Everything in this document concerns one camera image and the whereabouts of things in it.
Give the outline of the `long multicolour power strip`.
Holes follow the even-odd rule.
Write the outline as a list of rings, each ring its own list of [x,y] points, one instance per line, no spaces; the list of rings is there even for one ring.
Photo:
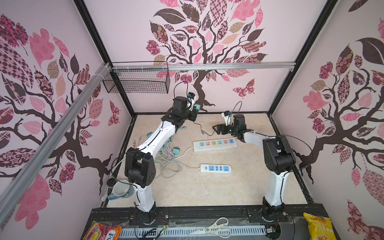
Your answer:
[[[223,150],[223,149],[231,149],[231,148],[237,148],[237,147],[238,145],[234,138],[193,142],[194,152]]]

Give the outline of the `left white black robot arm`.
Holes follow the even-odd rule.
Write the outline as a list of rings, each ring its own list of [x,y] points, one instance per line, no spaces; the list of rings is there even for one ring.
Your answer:
[[[139,220],[144,224],[152,224],[156,215],[156,202],[151,188],[156,176],[155,157],[186,120],[196,120],[200,108],[195,106],[195,101],[196,95],[193,93],[188,93],[186,97],[175,97],[173,106],[161,118],[153,134],[139,147],[129,148],[126,152],[124,174],[134,186],[138,198],[136,209]]]

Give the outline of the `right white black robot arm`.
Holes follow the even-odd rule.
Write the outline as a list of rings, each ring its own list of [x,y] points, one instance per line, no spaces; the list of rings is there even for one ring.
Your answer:
[[[218,135],[230,134],[243,143],[263,148],[265,165],[270,171],[269,183],[261,214],[264,220],[273,221],[284,211],[284,191],[287,178],[296,163],[293,150],[285,136],[268,136],[247,128],[243,114],[222,113],[223,124],[213,126]]]

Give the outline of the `small blue-socket power strip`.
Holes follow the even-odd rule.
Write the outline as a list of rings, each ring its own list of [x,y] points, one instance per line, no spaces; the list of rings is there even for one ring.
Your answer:
[[[201,164],[200,172],[210,174],[229,174],[232,172],[232,168],[229,165]]]

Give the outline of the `white mug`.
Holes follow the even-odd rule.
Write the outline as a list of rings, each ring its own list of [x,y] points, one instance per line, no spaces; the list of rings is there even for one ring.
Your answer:
[[[134,186],[127,180],[119,180],[114,185],[112,193],[108,195],[108,200],[126,199],[134,194]]]

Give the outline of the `yellow snack bag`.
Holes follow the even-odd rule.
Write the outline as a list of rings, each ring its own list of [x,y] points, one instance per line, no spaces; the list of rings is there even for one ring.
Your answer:
[[[311,240],[336,240],[330,218],[318,217],[308,213],[303,213],[308,222],[308,228]]]

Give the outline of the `red yellow snack packet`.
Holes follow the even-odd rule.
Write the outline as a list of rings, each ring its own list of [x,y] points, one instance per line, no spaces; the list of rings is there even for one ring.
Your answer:
[[[83,240],[118,240],[122,227],[111,227],[93,221]]]

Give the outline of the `black mounting rail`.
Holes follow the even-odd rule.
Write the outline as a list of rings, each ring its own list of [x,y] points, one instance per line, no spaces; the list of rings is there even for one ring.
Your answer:
[[[87,224],[92,221],[112,224],[151,225],[212,220],[225,217],[227,219],[246,219],[251,223],[261,223],[262,218],[275,222],[277,219],[286,221],[286,215],[302,217],[303,213],[328,217],[322,204],[284,205],[275,214],[267,213],[267,208],[261,205],[248,206],[197,206],[197,207],[155,207],[149,213],[140,213],[135,207],[130,208],[97,208],[92,209]]]

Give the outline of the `aluminium frame bar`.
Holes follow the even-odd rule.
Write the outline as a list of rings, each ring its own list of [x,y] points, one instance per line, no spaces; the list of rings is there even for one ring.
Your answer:
[[[84,107],[91,97],[97,85],[107,77],[113,67],[109,63],[103,63],[91,77],[90,82],[83,88],[83,91],[68,107],[58,122],[54,122],[52,132],[45,138],[35,153],[30,157],[29,161],[23,166],[21,171],[16,175],[15,179],[10,183],[1,195],[1,225],[8,219],[12,210],[18,204],[20,198],[24,195],[27,188],[30,187],[33,180],[43,168],[45,162],[59,144],[60,140],[67,133],[75,118],[79,115],[82,107]]]

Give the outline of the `white handled scissors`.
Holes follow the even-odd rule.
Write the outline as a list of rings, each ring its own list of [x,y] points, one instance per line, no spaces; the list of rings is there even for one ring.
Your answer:
[[[227,239],[232,235],[231,230],[227,228],[228,224],[229,220],[221,217],[210,226],[191,232],[191,235],[215,235],[222,239]]]

